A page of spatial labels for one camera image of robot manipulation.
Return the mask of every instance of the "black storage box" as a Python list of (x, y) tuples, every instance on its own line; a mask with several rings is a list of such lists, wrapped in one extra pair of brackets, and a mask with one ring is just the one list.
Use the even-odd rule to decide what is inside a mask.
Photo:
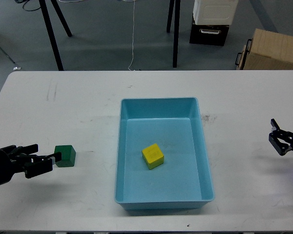
[(229, 25), (196, 25), (193, 21), (190, 43), (224, 46)]

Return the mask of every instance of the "gray floor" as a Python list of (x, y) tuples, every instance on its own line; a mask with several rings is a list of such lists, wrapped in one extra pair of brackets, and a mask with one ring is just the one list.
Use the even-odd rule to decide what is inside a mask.
[[(166, 33), (169, 0), (135, 3), (132, 70), (173, 70), (173, 33)], [(194, 0), (181, 1), (178, 68), (234, 70), (235, 58), (255, 28), (293, 36), (293, 0), (240, 0), (225, 46), (189, 44)], [(73, 33), (66, 36), (52, 5), (49, 14), (65, 70), (127, 70), (131, 62), (133, 3), (121, 0), (59, 2)], [(25, 7), (35, 9), (38, 0)], [(41, 11), (0, 0), (0, 46), (23, 71), (56, 71)], [(0, 90), (14, 64), (0, 51)]]

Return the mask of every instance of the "green cube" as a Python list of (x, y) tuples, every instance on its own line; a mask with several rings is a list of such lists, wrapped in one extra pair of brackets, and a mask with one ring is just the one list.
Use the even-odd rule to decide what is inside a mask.
[(62, 160), (56, 162), (58, 167), (73, 167), (75, 165), (76, 151), (71, 145), (57, 145), (54, 152), (62, 153)]

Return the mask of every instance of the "cable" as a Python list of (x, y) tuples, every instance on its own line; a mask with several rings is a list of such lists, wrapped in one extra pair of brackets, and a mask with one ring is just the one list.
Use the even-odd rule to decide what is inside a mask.
[(30, 1), (30, 0), (15, 0), (16, 3), (24, 3), (23, 6), (22, 6), (22, 8), (23, 8), (23, 10), (25, 10), (25, 11), (37, 11), (37, 10), (40, 9), (40, 7), (38, 7), (37, 9), (34, 9), (34, 10), (26, 10), (26, 9), (25, 9), (25, 5), (28, 4), (29, 1)]
[(123, 1), (127, 1), (127, 2), (133, 2), (133, 16), (132, 16), (132, 20), (133, 20), (133, 26), (132, 26), (132, 59), (131, 59), (131, 63), (128, 66), (128, 70), (131, 71), (130, 67), (132, 66), (133, 63), (133, 42), (134, 42), (134, 35), (135, 35), (135, 5), (136, 5), (136, 0), (123, 0)]
[(85, 1), (85, 0), (59, 0), (59, 1), (69, 3), (69, 2), (79, 2), (79, 1)]

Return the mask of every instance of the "yellow cube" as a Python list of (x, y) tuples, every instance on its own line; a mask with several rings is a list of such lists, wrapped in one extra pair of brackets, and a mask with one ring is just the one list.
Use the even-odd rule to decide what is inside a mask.
[(164, 154), (156, 143), (142, 150), (142, 157), (149, 170), (164, 163)]

